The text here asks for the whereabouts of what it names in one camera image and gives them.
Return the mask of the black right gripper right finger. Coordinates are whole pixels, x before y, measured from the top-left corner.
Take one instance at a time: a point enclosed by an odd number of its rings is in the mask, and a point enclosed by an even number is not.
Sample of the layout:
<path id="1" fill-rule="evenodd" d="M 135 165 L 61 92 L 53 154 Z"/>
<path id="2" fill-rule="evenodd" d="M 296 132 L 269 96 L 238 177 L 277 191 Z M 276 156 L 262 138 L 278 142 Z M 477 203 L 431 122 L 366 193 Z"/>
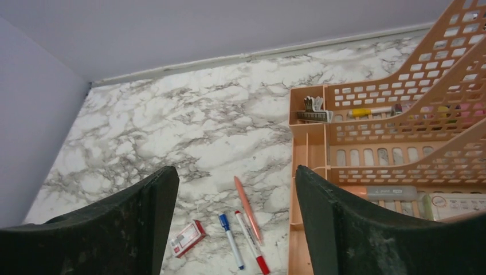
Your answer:
<path id="1" fill-rule="evenodd" d="M 295 186 L 315 274 L 485 273 L 485 215 L 452 223 L 403 215 L 306 166 Z"/>

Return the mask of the red white staple box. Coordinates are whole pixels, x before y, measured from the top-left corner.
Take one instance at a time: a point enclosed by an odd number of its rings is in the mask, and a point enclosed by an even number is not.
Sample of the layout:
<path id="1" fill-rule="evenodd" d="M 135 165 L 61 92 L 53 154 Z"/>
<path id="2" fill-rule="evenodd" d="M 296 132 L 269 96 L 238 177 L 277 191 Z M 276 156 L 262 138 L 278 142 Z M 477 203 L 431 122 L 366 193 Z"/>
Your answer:
<path id="1" fill-rule="evenodd" d="M 192 220 L 169 240 L 173 256 L 181 258 L 206 236 L 207 234 L 201 222 L 196 219 Z"/>

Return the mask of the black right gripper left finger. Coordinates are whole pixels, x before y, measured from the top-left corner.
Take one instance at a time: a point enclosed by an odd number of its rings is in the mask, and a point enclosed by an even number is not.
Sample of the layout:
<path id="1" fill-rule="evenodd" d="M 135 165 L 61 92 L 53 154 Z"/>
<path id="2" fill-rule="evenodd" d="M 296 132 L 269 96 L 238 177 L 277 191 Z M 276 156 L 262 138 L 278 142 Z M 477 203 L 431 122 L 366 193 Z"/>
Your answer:
<path id="1" fill-rule="evenodd" d="M 140 182 L 42 224 L 1 230 L 2 274 L 159 274 L 179 176 Z"/>

